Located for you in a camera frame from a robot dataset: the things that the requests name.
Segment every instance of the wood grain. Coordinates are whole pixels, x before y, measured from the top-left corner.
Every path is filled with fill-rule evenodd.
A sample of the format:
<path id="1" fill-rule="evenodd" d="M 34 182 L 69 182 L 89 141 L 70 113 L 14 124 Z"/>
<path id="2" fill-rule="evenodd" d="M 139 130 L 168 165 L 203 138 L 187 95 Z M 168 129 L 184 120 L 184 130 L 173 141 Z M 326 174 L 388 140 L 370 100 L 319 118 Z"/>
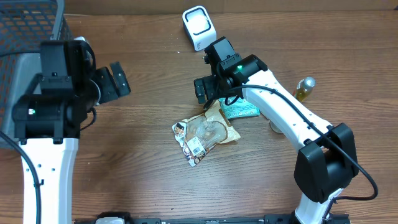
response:
<path id="1" fill-rule="evenodd" d="M 84 15 L 182 14 L 194 6 L 209 13 L 393 10 L 398 0 L 65 0 L 65 13 Z"/>
<path id="2" fill-rule="evenodd" d="M 286 89 L 311 75 L 317 87 L 305 102 L 355 133 L 360 164 L 376 180 L 372 202 L 340 202 L 335 213 L 353 223 L 398 222 L 398 13 L 275 12 L 214 14 L 218 37 L 243 57 L 261 58 Z M 171 126 L 201 113 L 193 80 L 210 73 L 194 52 L 179 15 L 67 17 L 97 65 L 120 61 L 132 93 L 97 108 L 81 135 L 73 176 L 73 218 L 110 211 L 135 217 L 254 217 L 290 213 L 300 190 L 295 151 L 263 117 L 236 119 L 242 138 L 216 148 L 195 168 Z M 0 151 L 0 223 L 22 223 L 23 176 L 15 152 Z M 358 175 L 343 192 L 372 193 Z"/>

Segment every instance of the teal package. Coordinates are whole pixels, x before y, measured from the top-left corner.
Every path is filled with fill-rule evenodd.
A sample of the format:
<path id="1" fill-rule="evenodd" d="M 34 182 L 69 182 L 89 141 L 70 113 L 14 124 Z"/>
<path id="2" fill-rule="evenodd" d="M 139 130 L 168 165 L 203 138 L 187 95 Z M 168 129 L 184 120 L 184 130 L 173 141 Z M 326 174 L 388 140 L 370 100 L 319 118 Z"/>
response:
<path id="1" fill-rule="evenodd" d="M 228 103 L 231 103 L 234 99 L 235 97 L 229 97 Z M 239 98 L 237 102 L 231 106 L 225 105 L 225 98 L 220 98 L 218 100 L 220 101 L 221 109 L 223 110 L 227 119 L 260 115 L 259 108 L 249 103 L 245 99 Z"/>

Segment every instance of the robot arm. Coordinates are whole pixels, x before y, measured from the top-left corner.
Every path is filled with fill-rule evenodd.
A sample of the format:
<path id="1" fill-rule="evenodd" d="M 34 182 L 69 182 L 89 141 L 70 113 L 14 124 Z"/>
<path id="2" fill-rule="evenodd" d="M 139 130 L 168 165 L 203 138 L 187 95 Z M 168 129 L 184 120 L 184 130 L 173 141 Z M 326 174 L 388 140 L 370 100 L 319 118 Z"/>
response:
<path id="1" fill-rule="evenodd" d="M 331 124 L 313 114 L 310 110 L 297 101 L 282 85 L 276 80 L 270 70 L 259 71 L 249 77 L 244 85 L 267 86 L 285 95 L 319 130 L 326 134 Z M 269 118 L 286 135 L 292 143 L 296 152 L 305 147 L 304 142 L 309 139 L 315 141 L 320 136 L 313 129 L 308 129 L 308 124 L 288 105 L 282 98 L 269 91 L 256 88 L 243 88 L 243 97 L 248 102 L 257 106 L 261 113 Z M 302 194 L 299 206 L 295 210 L 295 217 L 300 223 L 319 224 L 322 216 L 333 197 L 338 196 L 343 189 L 337 189 L 330 194 L 328 200 L 320 203 L 311 201 L 305 194 Z"/>
<path id="2" fill-rule="evenodd" d="M 67 224 L 72 220 L 72 174 L 80 124 L 90 111 L 95 116 L 94 105 L 131 90 L 118 62 L 111 64 L 114 76 L 106 67 L 96 68 L 94 52 L 85 41 L 42 42 L 40 59 L 42 73 L 32 80 L 32 88 L 14 105 L 12 114 L 15 137 L 36 170 L 41 190 L 38 199 L 33 172 L 23 159 L 24 224 Z M 41 94 L 33 94 L 37 84 Z"/>
<path id="3" fill-rule="evenodd" d="M 204 103 L 206 96 L 206 109 L 213 100 L 238 96 L 271 119 L 298 153 L 294 177 L 303 194 L 291 220 L 323 223 L 330 200 L 358 174 L 358 168 L 335 148 L 340 147 L 356 162 L 353 132 L 344 123 L 333 127 L 306 109 L 280 85 L 264 62 L 255 55 L 242 59 L 225 37 L 213 42 L 205 53 L 203 59 L 211 65 L 212 75 L 194 81 L 199 103 Z"/>

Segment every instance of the white arm link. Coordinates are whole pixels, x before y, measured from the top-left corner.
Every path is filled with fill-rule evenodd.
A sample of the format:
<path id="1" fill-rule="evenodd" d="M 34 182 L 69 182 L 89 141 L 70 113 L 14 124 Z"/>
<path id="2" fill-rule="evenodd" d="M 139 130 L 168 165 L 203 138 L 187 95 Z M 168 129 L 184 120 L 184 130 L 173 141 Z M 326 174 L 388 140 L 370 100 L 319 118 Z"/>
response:
<path id="1" fill-rule="evenodd" d="M 321 119 L 296 100 L 288 91 L 283 88 L 276 80 L 270 70 L 260 71 L 249 77 L 247 85 L 260 85 L 276 89 L 290 100 L 304 116 L 323 133 L 327 133 L 327 126 L 331 125 L 328 121 Z M 313 129 L 308 129 L 308 124 L 287 104 L 281 97 L 266 90 L 256 88 L 243 88 L 243 97 L 248 102 L 260 109 L 260 112 L 268 117 L 286 135 L 287 139 L 293 144 L 296 152 L 304 147 L 306 139 L 316 140 L 320 137 Z M 303 224 L 320 224 L 322 216 L 333 197 L 338 196 L 343 189 L 333 192 L 329 199 L 324 203 L 311 201 L 302 194 L 299 206 L 295 210 L 295 216 Z"/>
<path id="2" fill-rule="evenodd" d="M 28 139 L 20 147 L 36 168 L 42 198 L 41 224 L 69 224 L 72 222 L 72 174 L 79 139 L 63 139 L 53 144 L 52 138 Z M 25 160 L 24 167 L 24 224 L 36 223 L 36 194 L 32 174 Z"/>

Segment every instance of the snack bag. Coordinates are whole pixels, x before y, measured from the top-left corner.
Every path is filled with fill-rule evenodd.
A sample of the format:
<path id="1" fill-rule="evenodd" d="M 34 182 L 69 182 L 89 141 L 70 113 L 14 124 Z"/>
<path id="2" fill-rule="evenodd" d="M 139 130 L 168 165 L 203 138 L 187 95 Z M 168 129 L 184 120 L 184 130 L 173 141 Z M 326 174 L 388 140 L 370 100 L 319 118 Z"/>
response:
<path id="1" fill-rule="evenodd" d="M 205 113 L 184 119 L 172 128 L 175 139 L 192 167 L 205 158 L 216 144 L 236 141 L 241 137 L 226 119 L 218 101 Z"/>
<path id="2" fill-rule="evenodd" d="M 233 97 L 229 98 L 228 103 L 231 103 L 232 100 Z M 260 115 L 259 108 L 249 103 L 246 99 L 239 98 L 234 104 L 230 106 L 225 105 L 225 98 L 220 98 L 218 99 L 218 101 L 220 101 L 221 109 L 223 110 L 227 119 Z"/>

